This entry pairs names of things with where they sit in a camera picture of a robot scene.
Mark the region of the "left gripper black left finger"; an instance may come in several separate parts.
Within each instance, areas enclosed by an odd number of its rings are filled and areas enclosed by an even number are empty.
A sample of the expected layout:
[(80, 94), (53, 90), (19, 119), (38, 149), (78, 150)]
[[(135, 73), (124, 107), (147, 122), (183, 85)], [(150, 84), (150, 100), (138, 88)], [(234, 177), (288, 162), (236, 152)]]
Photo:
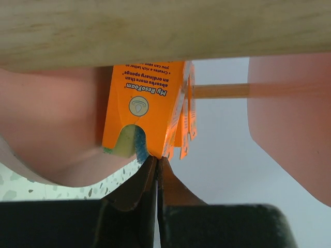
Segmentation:
[(1, 247), (152, 247), (157, 159), (98, 200), (1, 203)]

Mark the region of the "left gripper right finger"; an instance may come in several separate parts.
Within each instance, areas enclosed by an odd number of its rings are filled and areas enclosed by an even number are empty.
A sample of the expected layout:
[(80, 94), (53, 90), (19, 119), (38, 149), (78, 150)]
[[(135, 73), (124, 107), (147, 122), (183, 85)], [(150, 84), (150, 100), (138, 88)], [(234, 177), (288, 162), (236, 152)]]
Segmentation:
[(297, 247), (283, 213), (269, 204), (208, 205), (158, 162), (161, 247)]

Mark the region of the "orange sponge box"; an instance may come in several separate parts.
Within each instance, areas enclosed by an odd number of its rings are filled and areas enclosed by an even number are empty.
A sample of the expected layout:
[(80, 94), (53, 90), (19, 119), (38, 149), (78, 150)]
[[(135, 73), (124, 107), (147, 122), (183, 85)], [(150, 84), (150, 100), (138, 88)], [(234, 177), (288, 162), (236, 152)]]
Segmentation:
[(185, 90), (182, 110), (179, 116), (178, 125), (176, 129), (174, 146), (180, 148), (179, 159), (182, 160), (187, 156), (189, 151), (189, 113), (188, 113), (188, 100), (189, 100), (189, 86)]
[(102, 146), (143, 163), (171, 159), (187, 91), (191, 61), (113, 67)]
[(189, 108), (189, 134), (190, 139), (194, 140), (197, 135), (197, 117), (196, 117), (196, 104), (194, 98), (194, 86), (195, 86), (195, 67), (194, 64), (190, 64), (190, 74), (188, 80), (188, 108)]

